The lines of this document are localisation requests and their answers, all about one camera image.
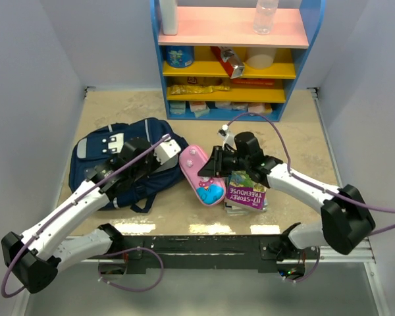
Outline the pink blue pencil case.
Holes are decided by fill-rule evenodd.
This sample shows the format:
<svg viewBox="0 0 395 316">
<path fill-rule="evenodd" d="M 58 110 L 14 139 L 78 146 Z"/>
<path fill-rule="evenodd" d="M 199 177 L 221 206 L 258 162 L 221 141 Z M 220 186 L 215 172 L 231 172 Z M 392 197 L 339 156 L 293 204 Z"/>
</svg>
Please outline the pink blue pencil case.
<svg viewBox="0 0 395 316">
<path fill-rule="evenodd" d="M 178 162 L 200 202 L 206 206 L 213 206 L 220 203 L 225 197 L 226 186 L 222 178 L 198 175 L 208 159 L 208 155 L 200 146 L 189 145 L 179 155 Z"/>
</svg>

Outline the navy blue backpack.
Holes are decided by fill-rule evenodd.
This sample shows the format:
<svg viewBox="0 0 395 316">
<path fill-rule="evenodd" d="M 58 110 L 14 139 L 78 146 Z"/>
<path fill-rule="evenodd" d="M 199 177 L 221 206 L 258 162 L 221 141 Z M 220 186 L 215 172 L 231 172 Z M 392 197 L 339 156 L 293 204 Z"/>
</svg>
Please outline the navy blue backpack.
<svg viewBox="0 0 395 316">
<path fill-rule="evenodd" d="M 100 186 L 110 200 L 104 209 L 130 207 L 136 213 L 148 213 L 157 193 L 184 178 L 178 155 L 160 160 L 150 148 L 166 134 L 181 150 L 188 147 L 168 122 L 157 118 L 110 124 L 89 133 L 72 151 L 70 190 L 75 192 L 84 180 L 97 184 L 110 176 Z"/>
</svg>

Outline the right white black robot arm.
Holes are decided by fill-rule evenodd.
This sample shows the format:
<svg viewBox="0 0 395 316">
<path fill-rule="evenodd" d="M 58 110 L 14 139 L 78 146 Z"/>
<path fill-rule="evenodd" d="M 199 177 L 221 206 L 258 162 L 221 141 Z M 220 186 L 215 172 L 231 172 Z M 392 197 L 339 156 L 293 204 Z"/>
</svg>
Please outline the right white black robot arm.
<svg viewBox="0 0 395 316">
<path fill-rule="evenodd" d="M 356 187 L 328 185 L 291 169 L 282 160 L 264 154 L 251 132 L 241 132 L 233 140 L 234 149 L 228 144 L 213 148 L 199 176 L 226 178 L 234 171 L 244 171 L 255 183 L 292 196 L 321 216 L 318 223 L 293 224 L 268 245 L 278 261 L 321 246 L 348 255 L 374 231 L 376 223 Z"/>
</svg>

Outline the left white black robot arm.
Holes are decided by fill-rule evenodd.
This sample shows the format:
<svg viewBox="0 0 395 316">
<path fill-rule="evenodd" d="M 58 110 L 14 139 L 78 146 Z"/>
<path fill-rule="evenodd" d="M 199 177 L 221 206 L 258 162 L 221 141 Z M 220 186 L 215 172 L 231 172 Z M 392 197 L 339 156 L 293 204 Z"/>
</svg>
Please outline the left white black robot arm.
<svg viewBox="0 0 395 316">
<path fill-rule="evenodd" d="M 110 224 L 75 240 L 68 240 L 68 235 L 92 213 L 174 157 L 177 148 L 168 134 L 155 144 L 142 138 L 125 142 L 120 153 L 96 165 L 74 193 L 43 220 L 22 234 L 7 233 L 1 240 L 7 266 L 1 295 L 11 298 L 19 294 L 18 290 L 6 291 L 11 275 L 21 283 L 21 289 L 35 294 L 50 285 L 59 273 L 84 259 L 116 258 L 128 252 L 123 235 Z"/>
</svg>

